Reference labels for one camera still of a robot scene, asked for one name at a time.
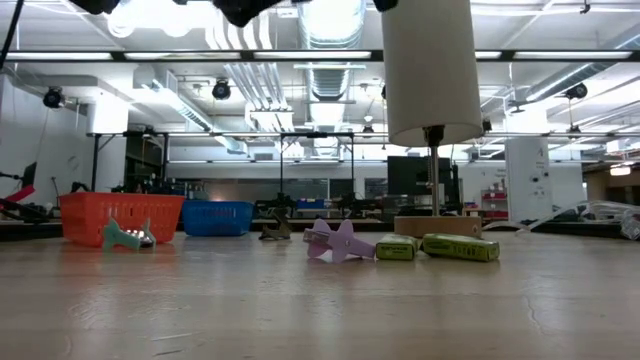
table surface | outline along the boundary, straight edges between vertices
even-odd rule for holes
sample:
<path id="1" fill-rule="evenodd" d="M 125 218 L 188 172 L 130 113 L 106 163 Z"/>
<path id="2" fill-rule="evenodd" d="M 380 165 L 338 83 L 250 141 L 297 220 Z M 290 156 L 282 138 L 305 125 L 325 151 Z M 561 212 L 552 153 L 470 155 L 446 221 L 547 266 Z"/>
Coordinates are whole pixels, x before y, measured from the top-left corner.
<path id="1" fill-rule="evenodd" d="M 382 234 L 359 234 L 375 242 Z M 292 241 L 155 253 L 0 244 L 3 359 L 633 359 L 640 244 L 491 233 L 499 262 L 309 260 Z"/>

orange basket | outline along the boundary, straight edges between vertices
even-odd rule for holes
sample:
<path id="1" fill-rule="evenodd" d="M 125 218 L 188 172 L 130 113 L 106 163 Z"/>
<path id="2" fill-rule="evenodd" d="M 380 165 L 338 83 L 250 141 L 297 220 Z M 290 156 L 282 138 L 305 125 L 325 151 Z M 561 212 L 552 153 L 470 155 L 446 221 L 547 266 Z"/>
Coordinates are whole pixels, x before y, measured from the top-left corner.
<path id="1" fill-rule="evenodd" d="M 151 219 L 156 241 L 173 239 L 184 197 L 120 193 L 73 193 L 60 196 L 64 237 L 76 244 L 102 246 L 102 230 L 113 217 L 123 230 L 139 230 Z"/>

green box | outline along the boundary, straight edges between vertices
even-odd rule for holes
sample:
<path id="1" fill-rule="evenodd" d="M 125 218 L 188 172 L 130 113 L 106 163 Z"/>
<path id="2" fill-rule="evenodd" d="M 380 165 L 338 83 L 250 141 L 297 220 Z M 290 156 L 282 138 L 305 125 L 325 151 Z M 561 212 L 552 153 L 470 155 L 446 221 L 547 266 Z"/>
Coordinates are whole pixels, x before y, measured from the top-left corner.
<path id="1" fill-rule="evenodd" d="M 465 260 L 492 261 L 500 256 L 500 244 L 468 236 L 426 234 L 422 247 L 429 255 L 439 255 Z"/>
<path id="2" fill-rule="evenodd" d="M 419 241 L 411 236 L 387 234 L 376 244 L 376 257 L 380 260 L 413 260 Z"/>

cardboard box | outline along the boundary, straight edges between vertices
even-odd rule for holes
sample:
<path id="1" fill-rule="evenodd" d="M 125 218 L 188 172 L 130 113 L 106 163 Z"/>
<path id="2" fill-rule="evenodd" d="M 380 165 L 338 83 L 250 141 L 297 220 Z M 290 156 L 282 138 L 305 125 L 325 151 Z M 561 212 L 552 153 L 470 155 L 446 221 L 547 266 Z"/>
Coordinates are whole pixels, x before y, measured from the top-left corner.
<path id="1" fill-rule="evenodd" d="M 422 250 L 429 255 L 476 261 L 492 261 L 500 256 L 500 244 L 495 241 L 449 234 L 426 234 Z"/>
<path id="2" fill-rule="evenodd" d="M 376 257 L 380 260 L 413 260 L 419 242 L 411 236 L 387 234 L 376 244 Z"/>
<path id="3" fill-rule="evenodd" d="M 422 238 L 424 234 L 451 234 L 480 238 L 482 219 L 475 216 L 397 216 L 394 232 Z"/>

white pillar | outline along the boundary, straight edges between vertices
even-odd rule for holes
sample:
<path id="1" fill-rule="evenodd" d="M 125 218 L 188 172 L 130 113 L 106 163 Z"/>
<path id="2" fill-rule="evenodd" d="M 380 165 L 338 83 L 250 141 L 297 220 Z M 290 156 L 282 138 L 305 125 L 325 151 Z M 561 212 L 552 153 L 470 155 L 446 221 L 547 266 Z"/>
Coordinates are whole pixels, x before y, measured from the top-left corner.
<path id="1" fill-rule="evenodd" d="M 546 132 L 544 109 L 531 108 L 505 119 L 509 132 Z M 509 220 L 537 220 L 553 212 L 549 175 L 549 141 L 546 138 L 513 138 L 505 142 Z"/>
<path id="2" fill-rule="evenodd" d="M 127 130 L 129 107 L 126 102 L 111 94 L 104 94 L 88 107 L 89 131 L 92 133 L 122 133 Z M 127 139 L 102 136 L 100 145 L 105 145 L 98 153 L 98 169 L 96 173 L 96 191 L 109 192 L 111 188 L 124 181 L 125 156 Z M 88 142 L 89 154 L 93 154 L 93 141 Z M 91 169 L 91 156 L 88 156 Z"/>

